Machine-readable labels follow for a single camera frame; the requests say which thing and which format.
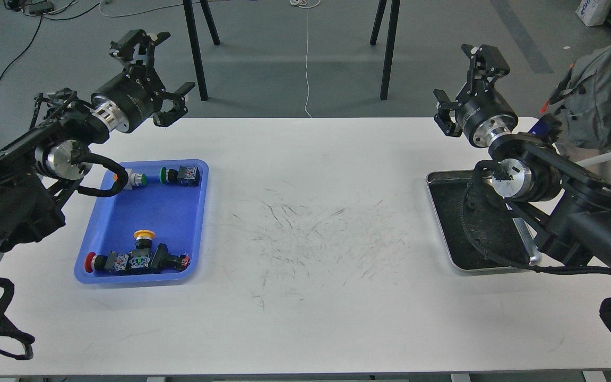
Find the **black gripper finger with white pad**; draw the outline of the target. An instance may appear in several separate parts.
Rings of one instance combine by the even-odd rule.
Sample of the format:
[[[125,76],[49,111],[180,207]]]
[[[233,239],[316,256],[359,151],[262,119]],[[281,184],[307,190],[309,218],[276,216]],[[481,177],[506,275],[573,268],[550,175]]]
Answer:
[[[171,34],[163,31],[150,36],[145,30],[130,30],[121,40],[112,41],[109,46],[109,56],[119,61],[128,72],[132,68],[142,68],[145,77],[152,77],[156,70],[154,68],[154,51]]]

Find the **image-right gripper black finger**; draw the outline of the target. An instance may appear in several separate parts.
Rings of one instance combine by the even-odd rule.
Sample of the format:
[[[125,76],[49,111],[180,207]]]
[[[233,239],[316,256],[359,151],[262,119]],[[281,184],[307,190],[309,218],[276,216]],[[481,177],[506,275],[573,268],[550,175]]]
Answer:
[[[495,46],[462,44],[461,50],[469,58],[466,82],[461,89],[462,99],[495,90],[495,82],[511,72],[506,59]]]
[[[461,103],[451,101],[444,90],[434,89],[433,95],[438,102],[434,121],[445,136],[460,137],[462,128],[451,118],[451,112],[460,109]]]

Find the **black cylindrical gripper body, image right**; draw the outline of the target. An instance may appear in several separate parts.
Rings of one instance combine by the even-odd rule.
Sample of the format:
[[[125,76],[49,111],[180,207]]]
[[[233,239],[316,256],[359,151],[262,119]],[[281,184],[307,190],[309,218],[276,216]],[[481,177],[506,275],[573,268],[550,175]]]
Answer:
[[[490,146],[493,135],[512,131],[519,121],[497,90],[477,90],[472,94],[461,92],[457,96],[457,106],[456,122],[474,147]]]

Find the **black cylindrical gripper body, image left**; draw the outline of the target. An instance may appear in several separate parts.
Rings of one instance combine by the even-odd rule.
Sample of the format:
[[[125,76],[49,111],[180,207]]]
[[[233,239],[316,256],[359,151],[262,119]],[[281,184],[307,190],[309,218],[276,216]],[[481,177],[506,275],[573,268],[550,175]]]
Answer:
[[[165,90],[158,75],[123,70],[91,95],[92,115],[110,132],[131,133],[161,110]]]

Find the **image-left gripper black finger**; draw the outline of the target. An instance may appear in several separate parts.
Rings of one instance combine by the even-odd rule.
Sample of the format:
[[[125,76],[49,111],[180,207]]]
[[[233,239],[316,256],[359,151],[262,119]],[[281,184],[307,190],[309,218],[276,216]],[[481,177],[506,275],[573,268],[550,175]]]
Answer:
[[[155,92],[154,95],[154,124],[157,127],[169,127],[188,112],[186,107],[186,96],[196,87],[194,82],[185,82],[176,92],[164,90]],[[171,109],[162,111],[165,102],[171,102]]]

